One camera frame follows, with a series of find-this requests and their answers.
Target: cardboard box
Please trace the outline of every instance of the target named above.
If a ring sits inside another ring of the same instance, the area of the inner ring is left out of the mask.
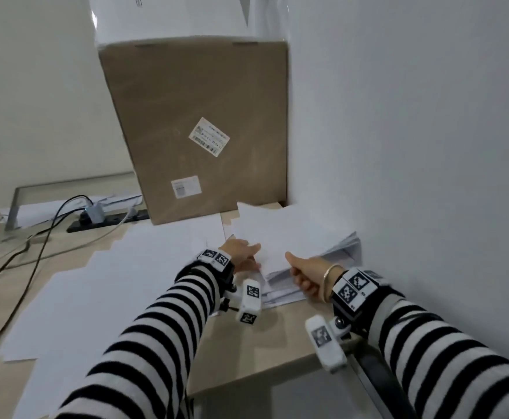
[[[126,42],[100,60],[153,224],[286,200],[285,42]],[[210,126],[229,137],[217,157]]]

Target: white wall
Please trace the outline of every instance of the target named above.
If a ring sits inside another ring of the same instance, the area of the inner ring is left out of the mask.
[[[132,170],[87,0],[0,0],[0,207],[14,188]]]
[[[509,356],[509,0],[290,0],[290,198]]]

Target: gold bangle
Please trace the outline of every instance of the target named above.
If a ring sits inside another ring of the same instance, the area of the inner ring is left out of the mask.
[[[328,303],[330,300],[326,299],[326,296],[324,295],[324,287],[326,286],[326,279],[328,278],[328,275],[330,275],[330,271],[332,269],[334,269],[336,266],[339,266],[339,267],[342,267],[341,264],[338,264],[338,263],[334,263],[332,266],[330,266],[326,272],[324,273],[324,277],[322,279],[322,284],[320,285],[320,290],[319,290],[319,298],[320,300],[323,302],[323,303]]]

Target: barcode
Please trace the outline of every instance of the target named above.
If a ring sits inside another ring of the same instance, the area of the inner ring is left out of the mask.
[[[210,150],[212,153],[216,154],[217,149],[212,147],[211,145],[206,144],[204,141],[202,141],[200,138],[198,138],[196,135],[192,136],[192,139],[195,140],[198,144],[200,144],[202,147],[206,147],[208,150]]]
[[[184,185],[183,184],[175,185],[175,193],[177,193],[177,197],[184,197],[186,195]]]

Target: barcode sticker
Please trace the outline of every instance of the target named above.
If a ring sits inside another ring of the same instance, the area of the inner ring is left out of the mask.
[[[200,188],[200,181],[198,180],[198,176],[177,179],[175,181],[171,181],[171,185],[173,186],[173,191],[175,192],[175,197],[177,198],[202,194],[202,189]]]
[[[188,138],[216,157],[229,142],[229,137],[226,134],[204,118],[200,119]]]

